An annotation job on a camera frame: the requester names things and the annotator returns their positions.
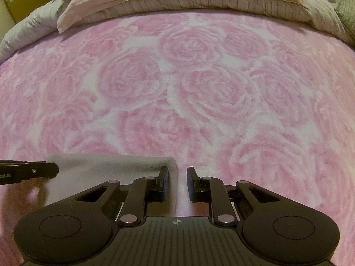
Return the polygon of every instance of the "rose pattern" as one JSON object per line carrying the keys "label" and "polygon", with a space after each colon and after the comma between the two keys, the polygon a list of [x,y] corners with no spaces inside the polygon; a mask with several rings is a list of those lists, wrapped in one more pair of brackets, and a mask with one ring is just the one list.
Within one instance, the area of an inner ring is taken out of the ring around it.
{"label": "rose pattern", "polygon": [[[332,217],[332,261],[353,266],[354,61],[308,26],[231,10],[72,27],[0,65],[0,159],[171,155],[177,215],[208,211],[188,203],[188,166],[249,180]],[[0,186],[1,266],[23,261],[12,233],[38,207],[36,181]]]}

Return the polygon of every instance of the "triangular cutout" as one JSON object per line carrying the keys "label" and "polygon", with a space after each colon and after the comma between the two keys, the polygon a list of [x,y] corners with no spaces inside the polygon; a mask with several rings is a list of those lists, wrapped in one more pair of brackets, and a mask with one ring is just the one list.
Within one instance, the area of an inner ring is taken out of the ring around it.
{"label": "triangular cutout", "polygon": [[267,194],[258,188],[250,187],[249,190],[260,203],[269,203],[269,202],[280,201],[280,199],[278,199],[270,194]]}
{"label": "triangular cutout", "polygon": [[107,187],[100,187],[84,196],[81,196],[77,198],[77,201],[83,201],[83,202],[89,202],[89,203],[95,203],[99,198],[102,196],[102,194],[106,191]]}

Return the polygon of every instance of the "green textured fabric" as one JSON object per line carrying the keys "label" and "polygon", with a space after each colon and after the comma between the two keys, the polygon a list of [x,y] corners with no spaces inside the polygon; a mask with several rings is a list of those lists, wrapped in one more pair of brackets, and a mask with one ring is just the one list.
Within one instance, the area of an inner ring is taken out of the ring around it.
{"label": "green textured fabric", "polygon": [[340,21],[355,39],[355,0],[340,0],[336,12]]}

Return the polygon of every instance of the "screw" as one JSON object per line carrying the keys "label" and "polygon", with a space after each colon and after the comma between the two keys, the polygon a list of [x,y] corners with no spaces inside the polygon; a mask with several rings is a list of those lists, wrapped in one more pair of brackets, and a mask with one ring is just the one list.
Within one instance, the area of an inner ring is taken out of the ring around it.
{"label": "screw", "polygon": [[232,223],[234,222],[234,217],[232,215],[229,215],[229,214],[222,214],[222,215],[219,215],[217,217],[217,220],[221,223]]}
{"label": "screw", "polygon": [[122,215],[120,217],[121,222],[125,223],[125,224],[130,224],[130,223],[134,223],[138,220],[136,215],[132,215],[132,214],[125,214]]}

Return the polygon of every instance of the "gray folded cloth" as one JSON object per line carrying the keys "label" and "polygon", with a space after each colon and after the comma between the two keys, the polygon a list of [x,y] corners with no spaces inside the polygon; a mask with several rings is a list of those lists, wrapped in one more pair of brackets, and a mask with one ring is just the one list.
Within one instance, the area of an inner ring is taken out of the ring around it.
{"label": "gray folded cloth", "polygon": [[169,169],[167,201],[148,205],[151,216],[175,216],[177,195],[176,162],[171,157],[138,157],[102,154],[50,154],[47,162],[55,162],[59,174],[48,180],[40,190],[39,198],[48,205],[94,187],[108,180],[121,185],[132,184],[141,177],[157,177],[161,167]]}

